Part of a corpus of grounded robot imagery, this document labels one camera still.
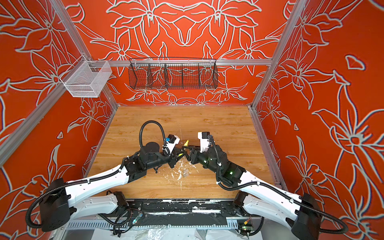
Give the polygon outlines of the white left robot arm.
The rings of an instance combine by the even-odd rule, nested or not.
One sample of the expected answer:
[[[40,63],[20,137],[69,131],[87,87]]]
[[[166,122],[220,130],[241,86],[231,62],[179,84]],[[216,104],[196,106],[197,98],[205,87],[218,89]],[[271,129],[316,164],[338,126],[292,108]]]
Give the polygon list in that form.
[[[70,220],[75,205],[110,188],[136,181],[149,169],[162,165],[173,168],[183,153],[181,148],[170,146],[170,155],[158,152],[157,144],[146,144],[140,151],[125,157],[122,163],[108,171],[77,181],[64,182],[62,178],[51,183],[38,200],[43,232],[50,232]]]

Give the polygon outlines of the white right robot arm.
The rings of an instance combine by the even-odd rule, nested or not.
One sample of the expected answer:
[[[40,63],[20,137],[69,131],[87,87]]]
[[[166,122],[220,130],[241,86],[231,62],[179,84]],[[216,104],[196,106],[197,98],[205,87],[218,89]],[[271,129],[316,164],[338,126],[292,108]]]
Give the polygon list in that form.
[[[300,240],[319,238],[322,216],[314,197],[307,193],[301,196],[290,193],[262,181],[229,161],[219,146],[204,152],[199,147],[189,149],[188,161],[213,171],[224,190],[244,192],[240,206],[248,214],[273,220],[290,229]]]

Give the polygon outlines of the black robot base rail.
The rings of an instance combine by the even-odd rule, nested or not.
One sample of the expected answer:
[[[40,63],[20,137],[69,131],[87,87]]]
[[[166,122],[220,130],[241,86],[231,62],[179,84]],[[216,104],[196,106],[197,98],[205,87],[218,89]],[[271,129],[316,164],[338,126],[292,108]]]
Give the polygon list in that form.
[[[169,227],[234,227],[241,221],[252,219],[258,224],[261,217],[251,216],[232,199],[128,199],[132,209],[144,215],[137,226]]]

